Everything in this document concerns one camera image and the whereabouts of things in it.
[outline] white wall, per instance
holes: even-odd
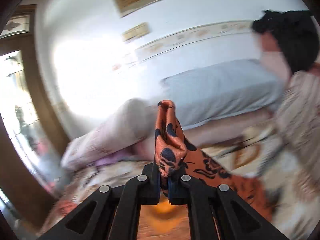
[[[59,113],[66,132],[76,138],[126,99],[156,97],[148,91],[160,78],[185,71],[188,56],[197,53],[201,58],[205,52],[203,47],[188,46],[167,57],[166,64],[157,64],[157,59],[111,71],[114,64],[123,64],[125,53],[198,25],[255,20],[266,9],[288,11],[306,6],[301,0],[162,0],[121,18],[113,0],[43,0],[36,12],[37,55],[50,100],[56,104],[63,98],[68,103],[69,110]],[[149,24],[151,33],[125,45],[121,34],[142,22]],[[212,47],[216,49],[214,60],[210,57],[198,66],[239,58],[241,50],[247,51],[246,57],[250,53],[256,57],[255,47],[251,37],[225,39]]]

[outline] beige knit fabric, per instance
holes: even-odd
[[[276,113],[282,135],[295,148],[300,161],[320,183],[320,78],[296,72]]]

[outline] silver screw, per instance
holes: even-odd
[[[191,177],[190,177],[189,175],[182,175],[182,176],[181,176],[181,179],[182,179],[183,181],[189,181],[189,180],[191,180]]]
[[[108,185],[102,185],[100,188],[99,188],[99,191],[101,193],[106,193],[110,190],[110,187]]]
[[[221,184],[221,185],[219,185],[219,189],[220,189],[220,191],[228,191],[229,186],[227,184]]]
[[[138,179],[138,181],[145,181],[145,180],[147,180],[147,178],[148,177],[146,175],[142,174],[142,175],[139,175],[137,179]]]

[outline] orange fabric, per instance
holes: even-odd
[[[164,100],[158,104],[155,139],[155,160],[161,173],[164,193],[168,191],[168,176],[184,165],[188,175],[201,179],[209,186],[229,185],[260,215],[271,220],[271,207],[267,203],[260,181],[228,173],[219,163],[192,145],[183,134],[172,101]]]

